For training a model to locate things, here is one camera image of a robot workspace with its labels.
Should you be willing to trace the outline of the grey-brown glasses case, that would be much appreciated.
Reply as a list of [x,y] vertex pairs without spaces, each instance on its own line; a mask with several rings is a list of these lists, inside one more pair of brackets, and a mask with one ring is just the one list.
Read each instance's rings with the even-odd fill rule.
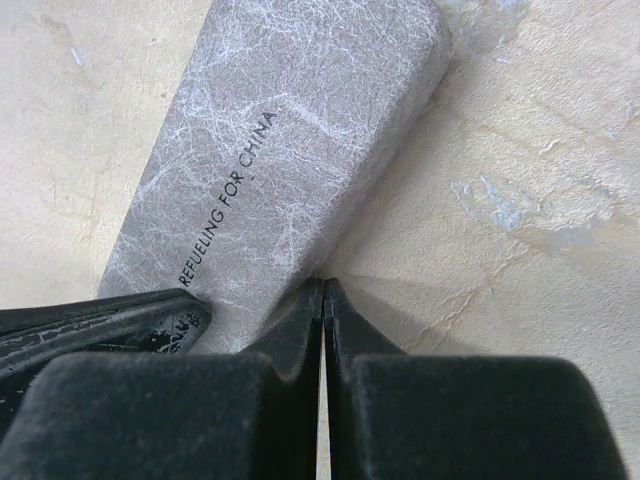
[[258,337],[328,258],[441,81],[433,1],[216,1],[97,290],[209,303],[200,352]]

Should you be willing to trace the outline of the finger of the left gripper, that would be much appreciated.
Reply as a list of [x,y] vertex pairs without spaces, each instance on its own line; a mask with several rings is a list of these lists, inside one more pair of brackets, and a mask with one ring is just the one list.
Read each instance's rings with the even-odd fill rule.
[[180,289],[1,312],[1,398],[19,400],[53,358],[77,351],[181,353],[212,320]]

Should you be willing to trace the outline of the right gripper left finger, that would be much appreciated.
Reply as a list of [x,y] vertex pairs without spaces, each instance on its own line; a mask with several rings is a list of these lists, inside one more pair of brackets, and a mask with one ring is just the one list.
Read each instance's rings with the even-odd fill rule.
[[5,479],[311,479],[322,284],[235,354],[73,353],[27,390]]

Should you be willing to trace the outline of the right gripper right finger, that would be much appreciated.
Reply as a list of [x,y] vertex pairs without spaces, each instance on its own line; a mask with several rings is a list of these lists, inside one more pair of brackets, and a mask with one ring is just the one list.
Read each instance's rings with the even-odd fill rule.
[[623,479],[597,395],[571,362],[411,355],[324,285],[335,479]]

